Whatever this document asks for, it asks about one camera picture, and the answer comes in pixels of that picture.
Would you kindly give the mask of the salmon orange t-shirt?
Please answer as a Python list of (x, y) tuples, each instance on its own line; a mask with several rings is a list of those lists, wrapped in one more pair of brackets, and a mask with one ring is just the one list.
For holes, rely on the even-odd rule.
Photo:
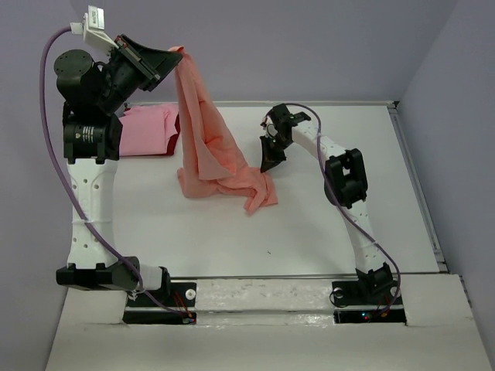
[(183, 149), (177, 177), (183, 195), (191, 199), (242, 196), (248, 215), (277, 204), (271, 176), (247, 163), (191, 55), (183, 46), (170, 51), (182, 56), (175, 68), (175, 84)]

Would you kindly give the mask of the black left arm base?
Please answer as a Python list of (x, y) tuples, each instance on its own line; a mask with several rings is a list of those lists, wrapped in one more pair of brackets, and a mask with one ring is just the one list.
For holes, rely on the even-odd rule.
[(127, 325), (195, 325), (197, 282), (172, 280), (171, 291), (130, 294), (122, 321)]

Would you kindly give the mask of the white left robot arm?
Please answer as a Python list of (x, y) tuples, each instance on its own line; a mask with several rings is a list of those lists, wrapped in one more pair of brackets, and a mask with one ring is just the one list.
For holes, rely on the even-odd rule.
[(64, 99), (63, 186), (73, 205), (72, 242), (61, 286), (82, 291), (144, 294), (154, 305), (171, 296), (166, 268), (125, 257), (113, 246), (113, 191), (123, 125), (116, 112), (136, 91), (154, 90), (182, 59), (178, 52), (144, 47), (119, 35), (107, 62), (82, 49), (58, 56), (56, 87)]

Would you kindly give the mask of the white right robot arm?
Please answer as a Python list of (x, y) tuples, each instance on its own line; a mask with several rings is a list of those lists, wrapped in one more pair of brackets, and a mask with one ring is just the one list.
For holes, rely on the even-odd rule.
[(324, 193), (345, 223), (355, 259), (357, 277), (334, 281), (329, 299), (336, 308), (377, 306), (383, 315), (401, 303), (401, 273), (398, 265), (375, 239), (367, 211), (367, 173), (357, 148), (346, 149), (322, 133), (319, 115), (299, 105), (292, 113), (290, 103), (272, 107), (264, 116), (260, 137), (261, 171), (267, 172), (286, 160), (285, 151), (293, 144), (317, 159), (324, 181)]

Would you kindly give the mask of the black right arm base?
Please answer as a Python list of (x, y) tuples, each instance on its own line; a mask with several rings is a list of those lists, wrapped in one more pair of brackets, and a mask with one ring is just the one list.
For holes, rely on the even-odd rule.
[(406, 324), (406, 314), (401, 296), (394, 303), (397, 283), (385, 288), (378, 295), (367, 297), (367, 291), (358, 286), (358, 281), (334, 281), (329, 293), (329, 302), (334, 307), (336, 324)]

